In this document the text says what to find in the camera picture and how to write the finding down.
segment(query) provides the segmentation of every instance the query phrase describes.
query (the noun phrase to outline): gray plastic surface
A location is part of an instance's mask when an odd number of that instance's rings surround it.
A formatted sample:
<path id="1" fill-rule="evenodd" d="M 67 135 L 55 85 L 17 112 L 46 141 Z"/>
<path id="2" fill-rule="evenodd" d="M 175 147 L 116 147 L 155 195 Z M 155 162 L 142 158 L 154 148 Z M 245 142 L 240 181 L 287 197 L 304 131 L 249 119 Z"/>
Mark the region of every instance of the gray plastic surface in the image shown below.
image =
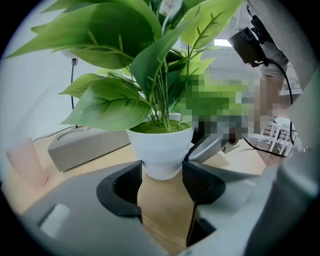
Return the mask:
<path id="1" fill-rule="evenodd" d="M 203 207 L 201 206 L 199 214 L 205 217 L 213 226 L 220 225 L 220 227 L 200 242 L 185 249 L 179 255 L 243 255 L 252 229 L 265 207 L 276 172 L 276 166 L 267 167 L 241 208 L 227 221 L 221 218 L 221 212 L 228 214 L 229 209 L 234 212 L 235 209 L 230 202 L 234 201 L 232 197 L 237 197 L 236 193 L 241 193 L 240 190 L 234 189 L 233 193 L 224 198 L 224 195 L 222 195 L 220 200 L 218 199 L 205 209 L 201 209 Z M 215 215 L 220 217 L 219 221 L 214 220 Z"/>
<path id="2" fill-rule="evenodd" d="M 248 199 L 260 178 L 258 175 L 215 169 L 193 162 L 197 167 L 219 177 L 225 182 L 224 193 L 212 204 L 197 207 L 199 216 L 219 229 L 228 222 Z"/>
<path id="3" fill-rule="evenodd" d="M 35 203 L 24 214 L 24 220 L 39 226 L 56 204 L 62 204 L 70 208 L 70 212 L 57 231 L 56 239 L 52 239 L 55 243 L 87 256 L 167 255 L 145 232 L 138 219 L 115 216 L 97 198 L 99 182 L 129 164 L 66 180 Z M 243 255 L 252 229 L 266 204 L 277 168 L 266 168 L 258 177 L 200 163 L 193 164 L 223 179 L 226 190 L 214 203 L 198 206 L 200 217 L 206 219 L 216 231 L 180 255 Z M 46 234 L 41 232 L 41 235 L 48 240 Z"/>
<path id="4" fill-rule="evenodd" d="M 168 253 L 145 232 L 139 219 L 118 217 L 102 206 L 97 186 L 106 176 L 131 163 L 115 165 L 64 181 L 29 208 L 24 221 L 40 225 L 56 204 L 70 208 L 56 243 L 86 256 L 163 256 Z M 46 241 L 49 238 L 41 232 Z"/>
<path id="5" fill-rule="evenodd" d="M 127 132 L 81 127 L 57 135 L 48 153 L 60 172 L 130 144 Z"/>

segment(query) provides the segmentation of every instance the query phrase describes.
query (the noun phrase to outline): artificial plant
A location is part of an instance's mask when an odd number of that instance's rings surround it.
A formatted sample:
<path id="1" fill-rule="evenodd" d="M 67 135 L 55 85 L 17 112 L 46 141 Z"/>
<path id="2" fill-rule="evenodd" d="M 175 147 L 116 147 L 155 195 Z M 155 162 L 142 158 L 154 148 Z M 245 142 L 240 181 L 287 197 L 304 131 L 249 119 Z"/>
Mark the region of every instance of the artificial plant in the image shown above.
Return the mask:
<path id="1" fill-rule="evenodd" d="M 55 2 L 43 12 L 65 10 L 50 23 L 33 27 L 37 36 L 9 56 L 68 49 L 102 68 L 99 74 L 82 75 L 61 93 L 79 98 L 63 124 L 116 131 L 149 118 L 170 132 L 169 113 L 173 108 L 182 113 L 181 102 L 187 103 L 184 110 L 199 112 L 199 95 L 206 92 L 195 93 L 194 88 L 203 85 L 213 61 L 200 60 L 201 55 L 242 0 L 177 0 L 170 13 L 161 11 L 164 0 L 87 1 Z M 187 49 L 173 48 L 179 37 Z M 211 95 L 206 102 L 214 103 L 202 107 L 206 115 L 235 104 L 234 90 L 219 94 L 212 88 L 204 97 Z M 198 101 L 188 105 L 190 99 Z"/>

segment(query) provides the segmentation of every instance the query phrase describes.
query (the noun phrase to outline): white flower pot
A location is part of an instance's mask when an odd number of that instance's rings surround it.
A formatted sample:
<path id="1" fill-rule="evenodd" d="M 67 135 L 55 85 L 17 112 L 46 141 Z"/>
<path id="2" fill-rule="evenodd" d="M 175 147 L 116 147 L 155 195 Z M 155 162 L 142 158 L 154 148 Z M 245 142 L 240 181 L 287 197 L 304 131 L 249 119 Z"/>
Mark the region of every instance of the white flower pot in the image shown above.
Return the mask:
<path id="1" fill-rule="evenodd" d="M 180 115 L 170 115 L 171 120 L 179 120 Z M 153 179 L 168 180 L 176 176 L 182 161 L 189 151 L 194 134 L 191 127 L 172 133 L 140 133 L 126 130 L 131 145 L 145 172 Z"/>

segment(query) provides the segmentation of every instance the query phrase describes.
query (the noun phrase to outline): wooden surface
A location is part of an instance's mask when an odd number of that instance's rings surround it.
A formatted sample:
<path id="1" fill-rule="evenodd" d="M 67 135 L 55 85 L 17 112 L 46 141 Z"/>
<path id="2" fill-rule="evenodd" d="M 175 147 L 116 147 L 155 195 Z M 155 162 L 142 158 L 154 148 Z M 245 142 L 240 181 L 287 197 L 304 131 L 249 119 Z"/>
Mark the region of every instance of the wooden surface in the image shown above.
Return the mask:
<path id="1" fill-rule="evenodd" d="M 23 214 L 33 203 L 68 178 L 136 160 L 131 145 L 127 145 L 65 173 L 59 172 L 47 151 L 53 139 L 54 136 L 34 143 L 41 165 L 48 175 L 43 187 L 31 188 L 13 168 L 2 184 L 2 191 L 17 214 Z M 234 151 L 228 154 L 219 152 L 204 164 L 260 175 L 266 165 L 258 153 L 243 140 L 239 144 L 240 147 Z M 144 228 L 161 246 L 170 253 L 186 247 L 193 202 L 183 185 L 181 171 L 174 178 L 162 181 L 150 178 L 143 171 L 137 201 L 142 210 Z"/>

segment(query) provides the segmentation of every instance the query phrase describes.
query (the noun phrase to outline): white wall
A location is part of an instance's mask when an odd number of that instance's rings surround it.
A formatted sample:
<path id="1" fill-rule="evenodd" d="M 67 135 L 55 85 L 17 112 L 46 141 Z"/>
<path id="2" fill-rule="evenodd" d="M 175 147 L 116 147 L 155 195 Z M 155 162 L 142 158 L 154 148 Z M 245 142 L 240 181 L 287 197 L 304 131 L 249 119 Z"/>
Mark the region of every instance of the white wall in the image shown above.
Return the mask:
<path id="1" fill-rule="evenodd" d="M 45 0 L 34 8 L 16 30 L 3 56 L 36 35 L 31 27 L 47 23 L 61 12 L 40 14 L 55 1 Z M 57 94 L 70 84 L 71 68 L 70 59 L 50 50 L 0 61 L 0 180 L 8 174 L 6 149 L 27 137 L 34 139 L 68 127 L 60 123 L 72 110 L 71 99 Z M 74 79 L 97 70 L 98 67 L 79 59 Z"/>

